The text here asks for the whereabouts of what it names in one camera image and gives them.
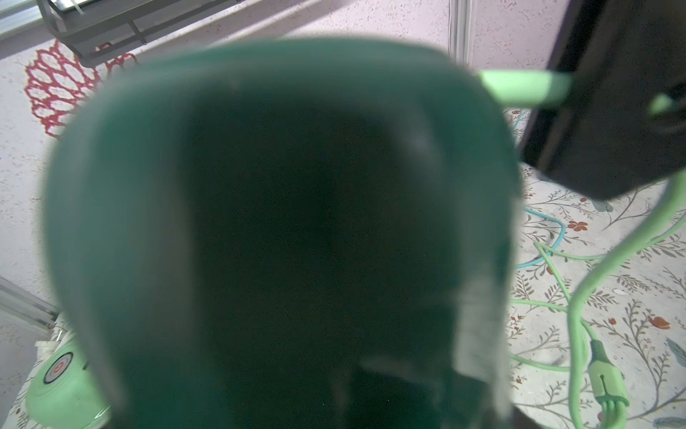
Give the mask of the grey wall shelf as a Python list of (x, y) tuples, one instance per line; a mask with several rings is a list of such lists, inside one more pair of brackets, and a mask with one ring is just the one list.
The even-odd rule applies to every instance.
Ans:
[(38, 1), (48, 31), (95, 67), (237, 5), (228, 0)]

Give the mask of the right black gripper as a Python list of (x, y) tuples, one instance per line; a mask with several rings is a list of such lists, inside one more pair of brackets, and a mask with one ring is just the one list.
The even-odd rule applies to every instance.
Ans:
[(594, 199), (684, 169), (684, 2), (572, 1), (548, 69), (571, 87), (534, 111), (526, 164)]

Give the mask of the light green cordless grinder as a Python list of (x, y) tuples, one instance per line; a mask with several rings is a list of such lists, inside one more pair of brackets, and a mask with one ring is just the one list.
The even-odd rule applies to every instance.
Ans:
[(110, 406), (74, 338), (41, 366), (25, 400), (29, 418), (47, 428), (103, 428), (110, 420)]

